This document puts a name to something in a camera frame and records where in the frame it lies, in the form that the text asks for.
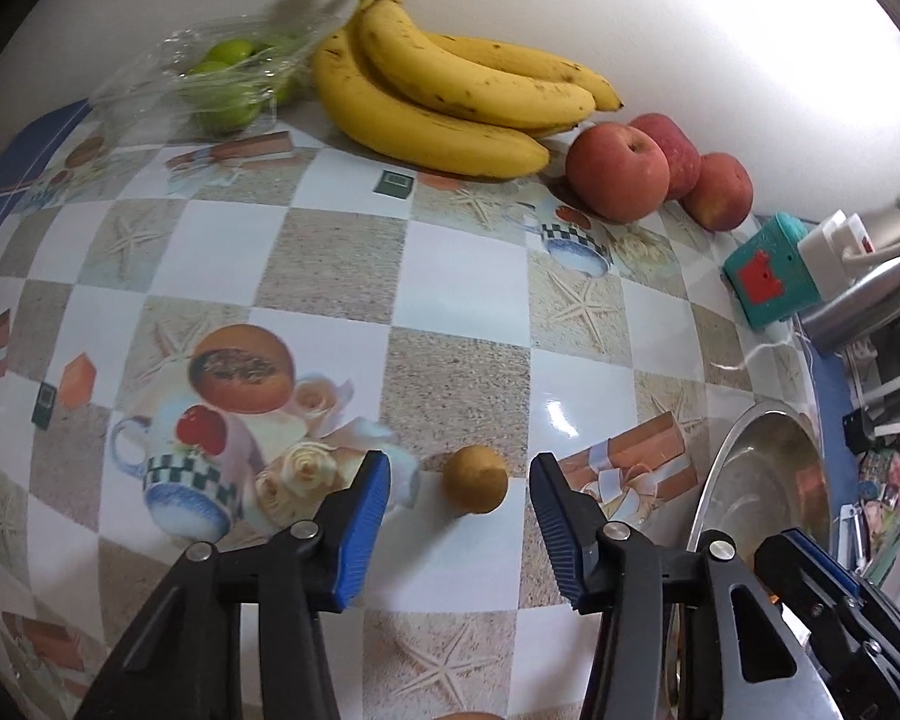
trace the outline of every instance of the metal screw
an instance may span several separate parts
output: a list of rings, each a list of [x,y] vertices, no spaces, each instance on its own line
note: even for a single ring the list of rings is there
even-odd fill
[[[198,541],[196,544],[191,544],[187,547],[187,560],[192,560],[193,562],[203,562],[204,560],[208,560],[211,555],[213,555],[213,546],[208,544],[206,541]]]
[[[718,538],[717,541],[711,543],[709,550],[711,555],[717,560],[730,560],[731,557],[737,554],[733,544],[729,541],[724,541],[722,538]]]
[[[294,538],[299,538],[300,541],[306,541],[308,538],[313,538],[317,536],[317,533],[320,532],[320,526],[317,525],[316,522],[313,522],[312,519],[300,519],[297,522],[290,525],[290,535]]]
[[[626,522],[607,522],[604,536],[614,541],[626,541],[629,538],[629,525]]]

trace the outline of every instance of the white wall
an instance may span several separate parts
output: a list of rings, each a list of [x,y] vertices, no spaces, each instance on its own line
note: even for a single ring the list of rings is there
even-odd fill
[[[175,28],[278,0],[42,0],[0,58],[0,151]],[[900,36],[873,0],[409,0],[425,28],[546,47],[749,169],[762,211],[900,192]]]

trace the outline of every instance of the teal container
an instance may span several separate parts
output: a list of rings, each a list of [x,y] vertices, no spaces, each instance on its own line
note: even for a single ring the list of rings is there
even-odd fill
[[[776,214],[727,257],[724,272],[751,327],[766,327],[820,302],[797,250],[808,232],[794,215]]]

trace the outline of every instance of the bag of green fruit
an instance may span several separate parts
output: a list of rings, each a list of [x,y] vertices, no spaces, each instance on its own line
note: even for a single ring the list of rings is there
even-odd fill
[[[270,131],[310,88],[308,60],[338,19],[308,13],[202,23],[173,33],[90,95],[114,145],[223,140]]]

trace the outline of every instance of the bunch of bananas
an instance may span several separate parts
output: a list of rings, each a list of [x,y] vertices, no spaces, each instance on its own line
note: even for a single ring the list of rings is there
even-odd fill
[[[337,126],[374,151],[432,170],[515,178],[546,166],[533,138],[623,106],[602,76],[568,59],[421,31],[403,0],[360,0],[313,59]]]

